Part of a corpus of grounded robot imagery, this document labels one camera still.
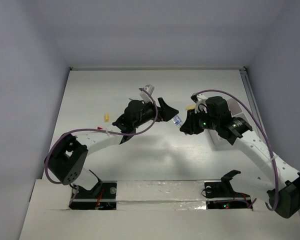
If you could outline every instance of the gray wall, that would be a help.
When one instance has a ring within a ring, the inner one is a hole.
[[[275,151],[300,170],[300,0],[288,0],[248,74]]]
[[[0,0],[0,240],[19,238],[69,73],[32,2]]]
[[[284,0],[35,0],[70,66],[246,66]]]

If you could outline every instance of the plastic bottle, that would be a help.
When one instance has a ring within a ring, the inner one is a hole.
[[[175,115],[171,120],[178,128],[181,128],[183,122],[178,115]]]

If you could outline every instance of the purple cable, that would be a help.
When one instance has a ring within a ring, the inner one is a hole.
[[[75,200],[77,194],[79,192],[79,186],[77,185],[76,186],[76,189],[75,189],[75,193],[73,194],[72,198],[70,199],[70,202],[69,202],[69,206],[72,204],[72,202]]]
[[[251,118],[253,119],[255,125],[257,126],[257,128],[260,130],[262,136],[265,139],[265,143],[269,149],[269,153],[270,153],[270,157],[273,158],[274,157],[274,151],[271,147],[271,144],[269,142],[269,139],[265,133],[265,131],[263,130],[261,124],[257,121],[257,119],[255,118],[255,116],[253,115],[253,113],[249,110],[249,108],[241,101],[239,100],[237,97],[235,97],[234,95],[226,92],[226,91],[222,91],[222,90],[217,90],[217,89],[209,89],[209,90],[203,90],[203,91],[199,91],[197,93],[194,93],[193,95],[199,95],[199,94],[203,94],[203,93],[208,93],[208,92],[217,92],[217,93],[222,93],[225,95],[230,96],[231,98],[233,98],[234,100],[236,100],[251,116]],[[266,207],[270,210],[270,211],[274,211],[276,210],[278,203],[279,203],[279,177],[278,177],[278,169],[277,169],[277,163],[276,160],[273,159],[272,160],[272,165],[273,165],[273,170],[274,170],[274,182],[275,182],[275,198],[274,198],[274,205],[273,208],[270,208],[269,205],[267,203],[265,203]],[[252,201],[252,203],[250,204],[251,206],[256,202],[256,198]]]
[[[61,135],[61,137],[55,142],[55,144],[52,146],[52,148],[50,149],[48,155],[46,156],[46,160],[44,163],[44,173],[46,175],[46,178],[53,184],[61,184],[61,182],[58,181],[54,181],[50,176],[49,176],[49,171],[48,171],[48,165],[49,165],[49,160],[51,157],[52,152],[54,151],[54,149],[56,148],[56,146],[61,142],[62,139],[64,139],[67,135],[72,134],[72,133],[77,133],[77,132],[98,132],[98,133],[109,133],[109,134],[113,134],[113,135],[120,135],[120,136],[136,136],[136,135],[140,135],[145,133],[146,131],[148,131],[150,128],[152,128],[152,126],[156,123],[157,118],[158,118],[158,107],[156,105],[156,101],[154,100],[154,98],[143,88],[139,88],[140,91],[144,92],[145,94],[148,95],[148,97],[151,99],[154,108],[155,108],[155,116],[153,119],[153,122],[150,124],[150,126],[148,126],[145,130],[140,131],[140,132],[136,132],[136,133],[122,133],[122,132],[115,132],[115,131],[106,131],[103,129],[95,129],[95,128],[81,128],[81,129],[74,129],[71,131],[68,131],[64,134]]]

